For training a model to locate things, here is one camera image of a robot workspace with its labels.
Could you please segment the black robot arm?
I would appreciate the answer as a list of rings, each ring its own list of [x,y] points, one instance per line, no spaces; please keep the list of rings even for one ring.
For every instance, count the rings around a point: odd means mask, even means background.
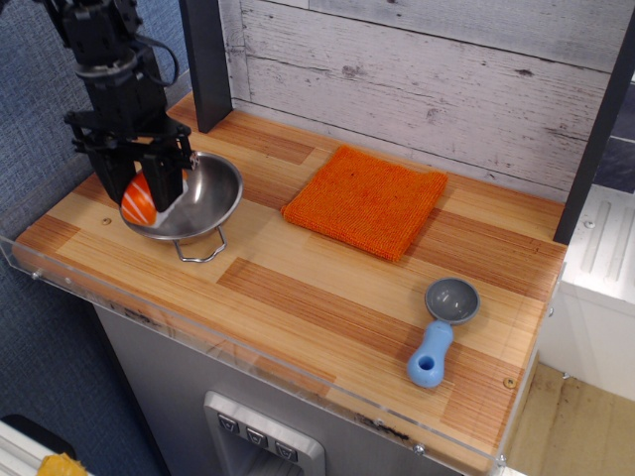
[[[141,36],[133,1],[47,1],[46,11],[63,45],[74,55],[91,107],[64,117],[75,149],[88,156],[109,197],[122,203],[138,171],[158,211],[183,194],[182,171],[194,157],[189,127],[167,114],[168,82],[154,50]]]

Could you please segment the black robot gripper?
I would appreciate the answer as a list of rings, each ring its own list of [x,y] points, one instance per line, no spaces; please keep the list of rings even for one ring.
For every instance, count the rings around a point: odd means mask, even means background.
[[[89,157],[108,196],[120,205],[136,174],[139,152],[122,152],[138,138],[165,142],[175,150],[142,160],[142,171],[159,212],[182,194],[183,171],[194,169],[198,158],[191,149],[191,130],[166,114],[165,87],[156,68],[78,68],[92,108],[70,111],[64,120],[73,130],[77,150]]]

